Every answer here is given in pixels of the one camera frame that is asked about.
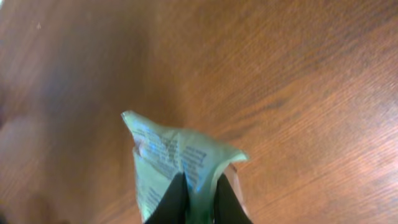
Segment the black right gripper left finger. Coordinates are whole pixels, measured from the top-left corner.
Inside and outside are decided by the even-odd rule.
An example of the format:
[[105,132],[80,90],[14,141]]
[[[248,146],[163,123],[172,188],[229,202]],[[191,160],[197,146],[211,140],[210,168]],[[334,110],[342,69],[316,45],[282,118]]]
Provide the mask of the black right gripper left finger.
[[162,200],[145,224],[185,224],[189,195],[186,176],[176,174]]

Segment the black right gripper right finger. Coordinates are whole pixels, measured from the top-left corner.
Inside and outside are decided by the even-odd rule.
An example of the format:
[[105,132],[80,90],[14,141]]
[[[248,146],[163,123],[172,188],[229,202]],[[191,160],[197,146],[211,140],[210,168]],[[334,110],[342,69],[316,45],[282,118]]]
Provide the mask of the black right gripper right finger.
[[252,224],[224,174],[217,182],[214,199],[214,224]]

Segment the pale green wipes packet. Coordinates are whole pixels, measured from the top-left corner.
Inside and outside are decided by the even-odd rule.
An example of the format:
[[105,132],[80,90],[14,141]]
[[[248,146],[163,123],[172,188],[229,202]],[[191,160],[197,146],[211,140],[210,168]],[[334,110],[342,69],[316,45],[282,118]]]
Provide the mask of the pale green wipes packet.
[[248,155],[229,144],[189,129],[159,125],[133,111],[122,113],[132,134],[136,200],[142,221],[155,212],[177,174],[187,179],[187,223],[212,223],[216,183],[234,162]]

